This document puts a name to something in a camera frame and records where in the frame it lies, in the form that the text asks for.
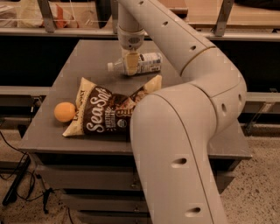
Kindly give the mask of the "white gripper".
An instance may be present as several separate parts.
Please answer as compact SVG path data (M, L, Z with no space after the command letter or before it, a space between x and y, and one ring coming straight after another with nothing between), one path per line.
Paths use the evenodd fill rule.
M137 49L144 42L144 30L125 31L121 27L117 28L117 37L122 49L122 59L124 62L124 71L128 76L137 73L139 53Z

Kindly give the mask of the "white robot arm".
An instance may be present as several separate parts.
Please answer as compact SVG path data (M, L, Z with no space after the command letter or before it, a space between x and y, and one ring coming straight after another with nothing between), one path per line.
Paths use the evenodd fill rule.
M207 146L236 122L246 101L242 74L211 41L158 0L118 0L182 78L145 96L130 140L152 224L228 224Z

